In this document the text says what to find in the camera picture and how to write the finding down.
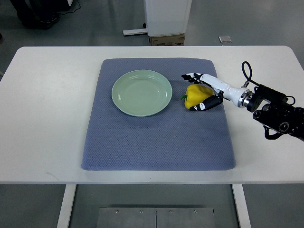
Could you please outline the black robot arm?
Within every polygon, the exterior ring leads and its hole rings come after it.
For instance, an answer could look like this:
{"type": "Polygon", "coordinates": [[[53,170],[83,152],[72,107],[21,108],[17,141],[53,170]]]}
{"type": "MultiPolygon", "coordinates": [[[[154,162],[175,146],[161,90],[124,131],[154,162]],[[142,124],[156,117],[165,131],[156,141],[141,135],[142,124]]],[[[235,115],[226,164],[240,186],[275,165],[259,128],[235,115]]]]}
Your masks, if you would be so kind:
{"type": "Polygon", "coordinates": [[[254,91],[241,98],[241,107],[253,113],[253,119],[260,122],[265,130],[265,138],[276,140],[284,134],[304,140],[304,109],[294,107],[295,98],[285,95],[251,79],[251,65],[244,61],[242,72],[249,83],[255,85],[254,91]]]}

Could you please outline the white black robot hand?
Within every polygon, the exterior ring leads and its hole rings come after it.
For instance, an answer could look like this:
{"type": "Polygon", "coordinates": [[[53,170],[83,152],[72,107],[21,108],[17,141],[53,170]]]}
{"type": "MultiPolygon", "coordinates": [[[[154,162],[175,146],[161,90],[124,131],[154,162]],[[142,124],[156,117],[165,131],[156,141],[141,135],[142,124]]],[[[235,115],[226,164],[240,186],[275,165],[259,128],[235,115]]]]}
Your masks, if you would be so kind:
{"type": "Polygon", "coordinates": [[[247,88],[234,88],[231,85],[213,77],[209,74],[189,73],[181,76],[193,84],[199,84],[211,89],[214,95],[208,97],[196,106],[191,107],[191,111],[205,111],[209,110],[227,99],[233,102],[237,107],[245,107],[245,100],[253,93],[247,88]]]}

